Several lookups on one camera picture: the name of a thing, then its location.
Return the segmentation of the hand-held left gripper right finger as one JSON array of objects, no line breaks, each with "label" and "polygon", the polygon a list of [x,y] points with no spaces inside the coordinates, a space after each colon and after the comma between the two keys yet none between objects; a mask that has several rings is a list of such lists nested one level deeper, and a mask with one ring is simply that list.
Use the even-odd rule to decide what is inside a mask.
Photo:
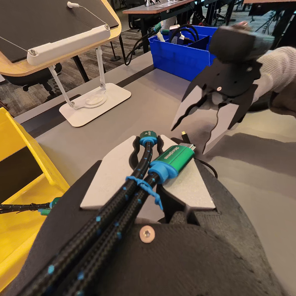
[{"label": "hand-held left gripper right finger", "polygon": [[188,218],[195,211],[213,211],[216,206],[201,176],[200,162],[192,158],[174,179],[156,187],[161,198],[165,222],[169,223],[175,212],[181,211]]}]

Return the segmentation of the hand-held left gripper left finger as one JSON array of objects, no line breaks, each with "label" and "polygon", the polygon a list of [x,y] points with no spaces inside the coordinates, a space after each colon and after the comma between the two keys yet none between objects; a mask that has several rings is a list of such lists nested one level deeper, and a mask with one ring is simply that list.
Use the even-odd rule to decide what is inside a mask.
[{"label": "hand-held left gripper left finger", "polygon": [[124,184],[139,164],[139,136],[131,136],[113,148],[102,162],[80,204],[84,210],[101,208]]}]

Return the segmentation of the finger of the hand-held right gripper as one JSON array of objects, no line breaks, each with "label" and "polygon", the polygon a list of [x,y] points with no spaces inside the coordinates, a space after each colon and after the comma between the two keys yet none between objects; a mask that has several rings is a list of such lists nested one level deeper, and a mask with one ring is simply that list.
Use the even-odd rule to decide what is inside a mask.
[{"label": "finger of the hand-held right gripper", "polygon": [[210,137],[205,143],[202,154],[206,154],[211,150],[217,142],[225,135],[234,118],[239,105],[227,104],[221,107],[217,112],[217,123],[210,132]]},{"label": "finger of the hand-held right gripper", "polygon": [[207,93],[199,86],[195,86],[193,89],[190,86],[187,88],[183,99],[176,111],[174,119],[171,124],[171,131],[175,130],[182,120],[193,114],[198,110],[207,110]]}]

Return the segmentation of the black usb hub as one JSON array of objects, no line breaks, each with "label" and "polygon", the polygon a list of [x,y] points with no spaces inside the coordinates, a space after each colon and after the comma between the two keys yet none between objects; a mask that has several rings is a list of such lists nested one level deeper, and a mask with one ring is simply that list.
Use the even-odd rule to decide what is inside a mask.
[{"label": "black usb hub", "polygon": [[[187,135],[187,133],[185,131],[182,131],[181,137],[182,137],[182,139],[172,137],[171,140],[173,142],[175,142],[176,144],[181,144],[181,143],[184,143],[184,144],[192,144],[190,142],[190,139],[189,139],[189,137],[188,137],[188,135]],[[206,166],[208,169],[210,169],[212,171],[213,175],[215,176],[215,178],[218,179],[217,171],[215,170],[215,168],[213,166],[211,166],[207,162],[205,162],[205,161],[203,161],[201,159],[198,159],[196,157],[194,157],[194,159],[196,161],[199,161],[201,164],[203,164],[204,166]]]}]

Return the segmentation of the yellow plastic bin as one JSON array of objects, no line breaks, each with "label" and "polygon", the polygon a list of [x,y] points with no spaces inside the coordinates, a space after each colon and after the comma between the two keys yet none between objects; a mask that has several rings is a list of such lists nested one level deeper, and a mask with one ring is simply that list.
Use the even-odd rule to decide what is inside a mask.
[{"label": "yellow plastic bin", "polygon": [[[1,204],[42,204],[61,197],[69,185],[39,143],[10,115],[0,111],[0,161],[28,147],[43,174]],[[0,291],[19,274],[46,216],[37,211],[1,214]]]}]

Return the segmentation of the person's right hand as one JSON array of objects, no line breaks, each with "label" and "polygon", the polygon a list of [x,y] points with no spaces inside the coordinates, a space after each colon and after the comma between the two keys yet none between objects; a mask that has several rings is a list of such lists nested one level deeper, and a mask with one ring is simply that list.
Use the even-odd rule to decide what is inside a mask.
[{"label": "person's right hand", "polygon": [[262,64],[261,77],[254,81],[257,89],[254,99],[269,91],[280,93],[296,75],[296,49],[289,46],[279,47],[257,59]]}]

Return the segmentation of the blue twist tie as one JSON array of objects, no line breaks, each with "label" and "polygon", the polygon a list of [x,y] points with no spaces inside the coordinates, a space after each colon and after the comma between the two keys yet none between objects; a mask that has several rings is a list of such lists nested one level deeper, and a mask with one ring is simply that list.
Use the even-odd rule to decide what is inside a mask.
[{"label": "blue twist tie", "polygon": [[156,192],[153,191],[153,188],[151,185],[149,185],[146,181],[136,178],[134,176],[127,176],[125,180],[127,181],[128,179],[135,181],[137,186],[139,186],[146,193],[148,193],[148,195],[153,196],[155,205],[158,205],[160,207],[160,209],[163,211],[161,198],[160,198],[159,194],[157,194]]}]

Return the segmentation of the blue plastic bin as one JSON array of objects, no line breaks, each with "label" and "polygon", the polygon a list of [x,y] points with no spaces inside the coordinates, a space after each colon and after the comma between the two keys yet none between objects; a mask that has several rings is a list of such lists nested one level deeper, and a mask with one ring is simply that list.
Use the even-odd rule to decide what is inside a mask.
[{"label": "blue plastic bin", "polygon": [[163,35],[149,38],[154,67],[175,76],[192,81],[206,66],[211,66],[215,55],[209,52],[209,45],[217,27],[194,26],[182,28],[173,37]]}]

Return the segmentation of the wooden top table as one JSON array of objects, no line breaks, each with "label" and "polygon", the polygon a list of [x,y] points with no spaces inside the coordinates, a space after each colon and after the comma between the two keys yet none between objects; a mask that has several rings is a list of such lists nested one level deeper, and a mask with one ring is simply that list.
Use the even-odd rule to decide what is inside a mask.
[{"label": "wooden top table", "polygon": [[138,29],[142,36],[163,21],[162,29],[173,25],[204,25],[206,27],[234,23],[234,6],[242,1],[126,1],[130,29]]}]

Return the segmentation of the wooden book stand white base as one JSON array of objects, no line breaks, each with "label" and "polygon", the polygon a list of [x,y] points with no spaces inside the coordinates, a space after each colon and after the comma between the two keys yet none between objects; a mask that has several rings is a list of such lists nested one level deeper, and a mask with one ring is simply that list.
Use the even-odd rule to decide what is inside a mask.
[{"label": "wooden book stand white base", "polygon": [[[101,46],[119,37],[120,20],[108,1],[1,1],[1,74],[28,76],[48,69],[65,104],[59,111],[82,127],[131,97],[131,92],[105,82]],[[95,49],[99,86],[70,99],[54,66]]]}]

